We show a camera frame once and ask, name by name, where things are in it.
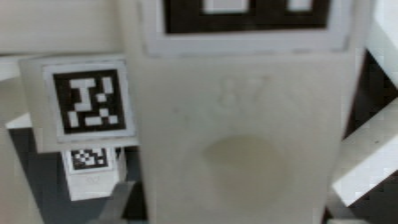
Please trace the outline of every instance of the white border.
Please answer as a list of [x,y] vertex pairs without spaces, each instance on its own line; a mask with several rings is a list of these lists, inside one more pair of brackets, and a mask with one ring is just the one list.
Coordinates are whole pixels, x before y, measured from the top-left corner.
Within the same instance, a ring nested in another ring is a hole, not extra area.
[[161,0],[140,0],[148,56],[177,57],[257,52],[342,50],[351,25],[351,0],[330,0],[324,30],[264,31],[244,34],[164,35]]
[[[58,100],[56,100],[56,93],[54,93],[54,85],[53,85],[53,79],[51,79],[53,74],[97,71],[97,70],[108,70],[108,69],[117,70],[125,129],[117,131],[99,131],[92,133],[65,134],[61,119],[60,119],[60,108],[58,108]],[[132,137],[134,127],[132,127],[131,104],[127,100],[127,79],[125,79],[127,71],[125,71],[124,61],[108,60],[108,61],[77,63],[77,64],[44,65],[42,75],[44,75],[47,97],[49,97],[49,104],[51,104],[49,107],[51,107],[53,118],[54,118],[58,142],[85,141],[90,139],[104,139],[104,138],[115,138],[115,137]]]
[[65,167],[65,171],[69,174],[83,174],[83,173],[92,173],[92,172],[101,172],[106,170],[113,170],[115,167],[115,153],[111,151],[115,151],[115,148],[104,148],[104,153],[106,153],[106,162],[108,162],[108,166],[101,167],[101,168],[90,168],[90,169],[83,169],[83,170],[74,170],[72,169],[72,159],[70,159],[70,152],[77,151],[83,149],[72,149],[69,151],[61,151],[61,157],[63,157],[63,167]]

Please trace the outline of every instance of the white card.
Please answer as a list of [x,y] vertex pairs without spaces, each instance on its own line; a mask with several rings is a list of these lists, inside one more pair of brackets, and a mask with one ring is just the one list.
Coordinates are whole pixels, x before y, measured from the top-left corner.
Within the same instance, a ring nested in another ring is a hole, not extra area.
[[124,62],[42,69],[58,142],[132,136]]

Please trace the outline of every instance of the dark background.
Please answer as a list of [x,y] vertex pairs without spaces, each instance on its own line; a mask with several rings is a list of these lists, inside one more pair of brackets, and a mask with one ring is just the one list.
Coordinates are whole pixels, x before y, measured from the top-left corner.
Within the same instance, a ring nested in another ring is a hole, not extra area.
[[[355,131],[398,96],[385,73],[367,54],[363,60],[346,134]],[[37,154],[31,129],[12,129],[10,137],[45,224],[83,224],[97,219],[106,198],[69,201],[58,153]],[[127,180],[140,180],[138,149],[125,149]],[[356,200],[349,209],[372,224],[398,223],[398,172]]]

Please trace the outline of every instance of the black and white square pattern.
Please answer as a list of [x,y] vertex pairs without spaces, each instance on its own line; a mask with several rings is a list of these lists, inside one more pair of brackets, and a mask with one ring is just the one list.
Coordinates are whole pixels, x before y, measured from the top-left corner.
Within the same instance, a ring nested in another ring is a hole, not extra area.
[[132,136],[124,63],[49,65],[44,79],[58,142]]
[[289,7],[296,5],[296,1],[301,2],[301,0],[163,0],[164,32],[191,34],[324,29],[330,0],[310,0],[307,10],[294,10],[296,7]]
[[63,133],[125,128],[117,70],[53,75]]
[[61,152],[69,174],[99,172],[113,169],[115,148],[86,148]]
[[140,0],[148,56],[344,50],[353,0]]
[[72,170],[108,167],[106,150],[102,148],[70,151]]

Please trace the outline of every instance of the white surface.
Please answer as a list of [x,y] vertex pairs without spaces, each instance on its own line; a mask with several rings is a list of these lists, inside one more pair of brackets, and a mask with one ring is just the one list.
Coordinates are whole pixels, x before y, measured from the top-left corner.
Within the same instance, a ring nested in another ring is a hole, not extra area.
[[0,118],[0,223],[42,224],[15,149]]
[[314,0],[287,0],[287,10],[289,11],[310,11]]
[[204,0],[204,13],[244,13],[248,10],[248,0]]
[[5,125],[6,129],[12,128],[31,128],[29,115],[22,114]]
[[113,0],[0,0],[0,52],[120,50]]
[[35,56],[0,57],[0,115],[5,123],[26,113],[17,61],[31,57]]
[[[65,57],[37,58],[37,59],[21,61],[26,103],[28,103],[28,111],[29,111],[29,117],[31,117],[37,151],[40,153],[58,152],[61,150],[77,149],[85,147],[93,148],[97,146],[108,147],[108,146],[138,144],[134,137],[117,137],[117,138],[106,137],[106,138],[63,142],[63,143],[60,143],[56,140],[58,132],[56,132],[56,124],[54,124],[53,111],[51,111],[51,105],[49,105],[49,97],[54,97],[54,95],[47,97],[44,78],[42,78],[42,67],[47,65],[63,65],[63,64],[81,64],[81,63],[95,64],[97,62],[111,61],[111,60],[115,61],[122,60],[122,56],[120,55],[65,56]],[[131,126],[132,125],[131,116],[127,117],[127,114],[131,115],[131,110],[127,110],[125,112],[127,112],[125,125]],[[76,139],[86,139],[86,138],[81,135],[81,136],[74,136],[74,140]]]
[[317,223],[369,1],[346,52],[179,59],[145,56],[136,2],[118,2],[148,222]]
[[156,57],[340,50],[351,19],[351,0],[331,0],[326,29],[164,35],[161,0],[141,0],[145,50]]
[[74,174],[69,172],[70,162],[67,161],[67,156],[65,153],[61,152],[70,201],[108,197],[111,194],[115,184],[120,181],[124,181],[125,178],[124,150],[120,152],[117,160],[115,160],[115,151],[108,150],[108,158],[111,160],[109,170],[106,169],[93,172],[92,171],[79,172],[77,174]]

